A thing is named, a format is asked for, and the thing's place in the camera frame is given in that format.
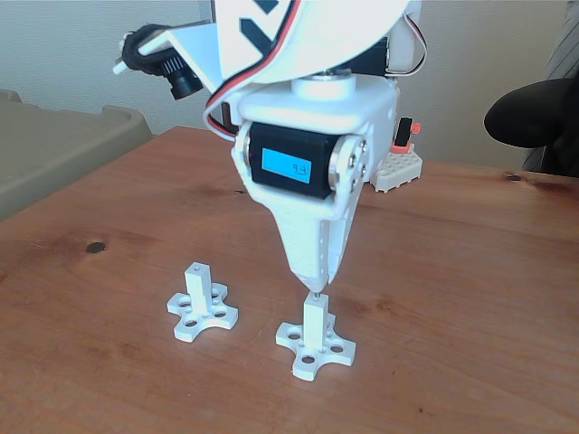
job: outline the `black stripe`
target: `black stripe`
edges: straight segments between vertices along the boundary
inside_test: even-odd
[[[552,79],[553,76],[555,75],[555,72],[556,72],[557,70],[559,70],[559,68],[562,68],[563,66],[565,66],[566,64],[568,64],[568,62],[566,62],[566,60],[569,58],[570,54],[571,54],[571,53],[573,52],[573,50],[577,47],[578,44],[579,44],[579,43],[576,43],[575,46],[574,46],[571,50],[569,50],[569,52],[565,55],[565,57],[563,57],[563,58],[559,61],[559,63],[557,64],[557,66],[555,66],[555,67],[553,68],[553,70],[551,71],[551,73],[549,74],[548,79]],[[564,75],[560,75],[560,74],[559,74],[559,75],[557,75],[556,78],[565,78],[565,77],[566,77],[566,74],[564,74]]]
[[[261,52],[262,55],[265,56],[271,51],[273,42],[252,20],[242,18],[239,20],[239,28],[240,32],[243,33],[243,35]]]
[[[289,1],[289,5],[288,5],[288,10],[286,11],[286,13],[283,15],[283,20],[281,20],[281,25],[278,28],[278,31],[275,34],[275,39],[273,40],[272,44],[275,45],[276,41],[278,41],[281,37],[281,33],[283,31],[283,29],[286,28],[286,25],[288,24],[288,20],[290,18],[290,15],[293,13],[294,10],[296,10],[298,8],[298,4],[296,4],[296,2],[294,0],[290,0]],[[229,79],[227,79],[226,81],[224,81],[223,83],[221,83],[221,86],[215,91],[215,93],[218,93],[221,91],[221,89],[225,88],[226,86],[229,86],[229,83],[231,83],[234,80],[237,80],[239,77],[241,77],[243,74],[246,74],[247,72],[260,67],[264,62],[266,62],[268,59],[266,56],[263,56],[261,59],[259,59],[258,61],[256,61],[253,65],[248,66],[247,68],[245,68],[242,71],[237,72],[236,74],[233,74],[232,77],[230,77]]]
[[[265,14],[269,14],[279,3],[278,0],[254,0],[254,2]]]
[[[567,70],[567,72],[565,73],[565,75],[563,76],[563,78],[566,79],[566,78],[567,78],[567,75],[569,75],[569,72],[571,72],[571,71],[575,68],[575,66],[577,66],[577,65],[579,65],[579,59],[573,64],[573,66],[572,66],[571,68],[569,68],[569,69]]]
[[[557,45],[557,47],[553,50],[553,54],[551,54],[551,58],[549,59],[549,61],[553,60],[553,58],[555,57],[556,53],[559,51],[559,48],[561,48],[561,45],[563,45],[563,42],[565,42],[567,40],[567,38],[569,37],[569,35],[571,33],[574,32],[574,30],[577,28],[577,25],[579,25],[579,21],[577,21],[577,23],[575,23],[575,26],[573,27],[573,29],[571,29],[571,31],[565,35],[565,38],[563,38],[563,40]]]
[[[530,152],[527,154],[527,158],[525,159],[525,161],[523,162],[523,164],[521,165],[521,167],[523,167],[525,170],[528,170],[527,167],[527,163],[528,161],[533,158],[534,160],[536,160],[536,154],[537,153],[541,153],[540,156],[538,156],[538,161],[534,161],[533,162],[533,167],[532,170],[536,170],[538,167],[540,167],[540,165],[537,165],[537,163],[541,164],[542,160],[543,160],[543,153],[545,152],[545,148],[544,147],[536,147],[534,149],[531,149]]]
[[[569,23],[571,18],[573,18],[573,14],[567,14],[567,18],[565,18],[565,22],[563,23],[563,27],[565,27],[565,24]]]

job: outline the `white 3d-printed part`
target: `white 3d-printed part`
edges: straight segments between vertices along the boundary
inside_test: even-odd
[[[410,183],[420,178],[422,173],[422,159],[413,151],[411,145],[408,154],[388,152],[378,170],[371,176],[370,182],[377,192],[387,192],[402,184]]]
[[[326,363],[352,365],[356,344],[336,335],[335,322],[336,316],[327,312],[327,295],[316,298],[310,292],[304,302],[304,325],[280,325],[275,342],[295,353],[292,372],[296,377],[312,382]]]
[[[175,326],[175,338],[193,342],[205,328],[230,330],[237,322],[237,309],[224,304],[227,287],[211,282],[209,266],[194,262],[185,271],[187,294],[177,292],[166,304],[172,314],[181,316]]]

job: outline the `white wall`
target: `white wall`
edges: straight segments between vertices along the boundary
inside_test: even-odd
[[[115,76],[111,69],[125,32],[210,17],[208,2],[0,0],[0,88],[46,109],[138,109],[156,133],[177,124],[200,127],[205,91],[174,101],[163,78]]]
[[[483,119],[510,90],[542,79],[562,1],[424,1],[429,57],[400,80],[400,114],[422,122],[419,155],[519,168],[522,151],[489,137]]]
[[[564,9],[559,1],[425,0],[429,60],[419,75],[401,80],[401,114],[423,123],[422,156],[519,165],[520,152],[489,138],[482,119],[502,94],[541,78]],[[209,11],[207,2],[194,1],[0,0],[0,88],[48,109],[132,107],[157,133],[175,124],[200,127],[205,92],[175,102],[163,79],[117,77],[110,69],[125,31],[192,22]]]

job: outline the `wood grain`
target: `wood grain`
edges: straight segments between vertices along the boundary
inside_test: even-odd
[[[365,187],[327,290],[356,360],[309,383],[274,340],[306,289],[229,151],[175,128],[0,223],[1,432],[579,432],[577,182]],[[186,344],[166,302],[195,260],[240,319]]]

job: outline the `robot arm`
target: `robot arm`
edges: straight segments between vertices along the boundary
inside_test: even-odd
[[[276,334],[296,353],[294,374],[303,379],[313,380],[324,363],[354,360],[355,344],[333,334],[321,292],[339,269],[363,184],[377,186],[392,147],[408,152],[408,122],[391,147],[396,77],[412,75],[425,60],[419,13],[420,2],[408,0],[217,1],[217,24],[130,35],[114,69],[163,75],[176,98],[200,83],[212,92],[204,121],[234,141],[233,162],[248,193],[273,214],[289,266],[311,291],[304,326],[283,324]],[[341,66],[389,31],[385,76]],[[413,67],[416,39],[424,55]],[[223,102],[237,131],[211,116]],[[332,345],[343,353],[329,351]]]

